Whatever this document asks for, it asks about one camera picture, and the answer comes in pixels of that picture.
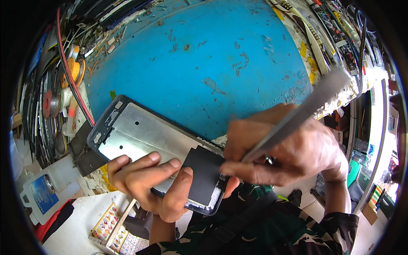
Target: black adhesive sheet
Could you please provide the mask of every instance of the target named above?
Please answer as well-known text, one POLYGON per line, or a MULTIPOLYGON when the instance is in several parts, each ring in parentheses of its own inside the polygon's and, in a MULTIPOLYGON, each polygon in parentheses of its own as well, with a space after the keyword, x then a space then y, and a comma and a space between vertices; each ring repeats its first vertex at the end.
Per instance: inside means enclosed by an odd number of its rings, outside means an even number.
POLYGON ((188 198, 203 205, 210 203, 211 195, 220 177, 220 166, 224 158, 197 146, 190 149, 183 167, 193 169, 193 184, 188 198))

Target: bottle label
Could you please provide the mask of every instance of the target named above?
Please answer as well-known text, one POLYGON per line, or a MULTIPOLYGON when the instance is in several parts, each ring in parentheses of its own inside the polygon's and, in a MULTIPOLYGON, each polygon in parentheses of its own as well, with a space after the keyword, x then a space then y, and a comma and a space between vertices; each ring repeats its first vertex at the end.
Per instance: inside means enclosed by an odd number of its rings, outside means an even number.
POLYGON ((41 176, 28 186, 42 215, 59 201, 57 195, 50 193, 48 190, 44 176, 41 176))

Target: blue cutting mat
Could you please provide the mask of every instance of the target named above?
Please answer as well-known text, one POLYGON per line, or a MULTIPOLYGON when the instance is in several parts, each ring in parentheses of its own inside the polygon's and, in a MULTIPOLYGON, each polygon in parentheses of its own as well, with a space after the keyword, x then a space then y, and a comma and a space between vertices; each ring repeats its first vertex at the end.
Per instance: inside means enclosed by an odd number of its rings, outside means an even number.
POLYGON ((230 120, 311 92, 298 49, 265 1, 167 0, 127 26, 86 81, 95 119, 115 90, 211 140, 230 120))

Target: red wire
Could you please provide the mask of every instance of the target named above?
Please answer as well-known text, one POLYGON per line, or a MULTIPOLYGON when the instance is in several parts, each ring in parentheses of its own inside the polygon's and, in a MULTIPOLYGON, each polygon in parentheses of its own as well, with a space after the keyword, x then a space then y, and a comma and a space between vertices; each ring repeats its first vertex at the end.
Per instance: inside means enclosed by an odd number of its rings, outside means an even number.
POLYGON ((89 120, 91 121, 92 126, 95 126, 95 121, 93 120, 91 114, 89 113, 88 109, 86 108, 85 103, 82 100, 81 94, 79 93, 78 88, 77 88, 77 86, 75 84, 75 81, 72 78, 71 71, 69 70, 67 58, 65 57, 64 48, 62 47, 61 27, 60 26, 61 26, 60 25, 60 8, 58 8, 58 10, 57 10, 57 34, 58 34, 58 42, 60 44, 60 49, 61 49, 62 62, 64 63, 65 70, 67 71, 69 81, 71 82, 72 87, 74 89, 74 93, 78 96, 79 103, 82 105, 82 107, 84 109, 84 113, 88 116, 89 120))

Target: hand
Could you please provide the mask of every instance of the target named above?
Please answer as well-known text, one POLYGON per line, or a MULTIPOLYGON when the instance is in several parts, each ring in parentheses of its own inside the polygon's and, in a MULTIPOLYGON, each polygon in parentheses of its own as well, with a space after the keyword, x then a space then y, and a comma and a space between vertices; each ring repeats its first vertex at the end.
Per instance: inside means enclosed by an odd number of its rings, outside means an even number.
POLYGON ((158 165, 160 158, 161 155, 154 151, 132 163, 128 156, 122 155, 108 163, 107 172, 113 186, 134 197, 144 210, 170 223, 188 210, 184 206, 193 182, 193 170, 190 167, 183 168, 164 197, 159 197, 150 189, 178 172, 181 167, 181 162, 175 158, 158 165))
POLYGON ((228 126, 228 141, 224 149, 227 160, 221 172, 253 184, 286 186, 323 171, 326 182, 347 179, 348 163, 328 127, 310 118, 289 137, 268 153, 276 157, 273 165, 240 163, 250 151, 287 113, 293 104, 279 104, 244 120, 235 120, 228 126))

